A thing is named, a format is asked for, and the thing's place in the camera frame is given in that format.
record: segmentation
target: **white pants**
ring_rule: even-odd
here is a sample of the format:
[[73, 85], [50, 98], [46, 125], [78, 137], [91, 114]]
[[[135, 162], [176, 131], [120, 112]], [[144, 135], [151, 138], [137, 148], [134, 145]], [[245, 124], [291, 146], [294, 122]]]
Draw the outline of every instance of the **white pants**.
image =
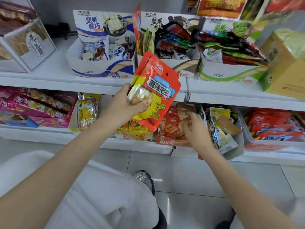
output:
[[[0, 196], [43, 165], [53, 154], [34, 151], [0, 165]], [[148, 229], [159, 210], [150, 189], [129, 174], [90, 161], [45, 229]]]

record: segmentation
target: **person's right hand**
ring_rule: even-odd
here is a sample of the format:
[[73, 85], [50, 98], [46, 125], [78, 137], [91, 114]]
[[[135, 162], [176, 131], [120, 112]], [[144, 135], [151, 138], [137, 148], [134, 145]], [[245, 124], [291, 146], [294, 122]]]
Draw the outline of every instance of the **person's right hand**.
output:
[[192, 130], [189, 129], [187, 123], [182, 124], [182, 129], [193, 148], [204, 159], [205, 153], [214, 148], [209, 131], [200, 115], [194, 112], [189, 112], [188, 115], [192, 119]]

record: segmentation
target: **floor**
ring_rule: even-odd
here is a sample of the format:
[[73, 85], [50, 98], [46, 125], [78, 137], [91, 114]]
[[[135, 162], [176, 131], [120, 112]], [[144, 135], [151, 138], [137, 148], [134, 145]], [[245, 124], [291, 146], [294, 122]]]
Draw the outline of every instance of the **floor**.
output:
[[[56, 153], [63, 146], [0, 138], [0, 165], [27, 151]], [[215, 228], [232, 217], [231, 206], [211, 170], [202, 160], [164, 154], [100, 149], [93, 160], [133, 174], [146, 170], [154, 180], [158, 206], [168, 228]], [[305, 168], [248, 162], [230, 162], [266, 196], [305, 197]]]

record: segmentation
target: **hand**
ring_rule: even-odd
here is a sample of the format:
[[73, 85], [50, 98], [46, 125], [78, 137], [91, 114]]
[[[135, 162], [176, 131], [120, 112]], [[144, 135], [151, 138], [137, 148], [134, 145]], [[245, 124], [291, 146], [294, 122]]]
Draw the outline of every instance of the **hand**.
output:
[[125, 84], [120, 91], [114, 95], [112, 102], [109, 104], [105, 113], [98, 120], [104, 128], [109, 128], [112, 132], [146, 108], [145, 103], [139, 103], [135, 106], [128, 105], [127, 92], [129, 87], [130, 84]]
[[192, 119], [192, 130], [189, 129], [187, 123], [182, 124], [182, 129], [193, 148], [204, 159], [205, 153], [213, 148], [209, 131], [200, 115], [194, 112], [189, 112], [188, 115]]

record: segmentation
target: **tile grout line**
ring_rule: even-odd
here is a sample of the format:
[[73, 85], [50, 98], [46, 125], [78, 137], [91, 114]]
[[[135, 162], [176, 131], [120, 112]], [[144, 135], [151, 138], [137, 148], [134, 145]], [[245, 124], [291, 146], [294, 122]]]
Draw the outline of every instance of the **tile grout line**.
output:
[[128, 171], [128, 166], [129, 166], [129, 160], [130, 160], [130, 154], [131, 154], [132, 152], [131, 151], [129, 151], [129, 158], [128, 158], [128, 164], [127, 164], [127, 169], [126, 169], [126, 173], [127, 173], [127, 171]]
[[[166, 191], [155, 191], [155, 192], [170, 193], [170, 194], [185, 194], [185, 193], [174, 193], [174, 192], [166, 192]], [[205, 196], [205, 197], [212, 197], [212, 198], [227, 198], [227, 197], [210, 196], [210, 195], [199, 195], [199, 194], [186, 194], [186, 195]]]
[[286, 177], [286, 175], [285, 175], [285, 173], [284, 173], [284, 171], [283, 171], [283, 169], [282, 169], [282, 166], [281, 166], [281, 165], [279, 165], [279, 166], [280, 166], [280, 168], [281, 168], [281, 171], [282, 171], [283, 174], [284, 174], [284, 177], [285, 177], [286, 181], [288, 182], [288, 185], [289, 185], [289, 187], [290, 187], [290, 189], [291, 189], [291, 191], [292, 191], [292, 193], [293, 193], [293, 196], [295, 197], [295, 194], [294, 194], [294, 192], [293, 192], [293, 190], [292, 190], [292, 188], [291, 188], [291, 186], [290, 186], [290, 183], [289, 183], [289, 181], [288, 181], [288, 179], [287, 179], [287, 177]]

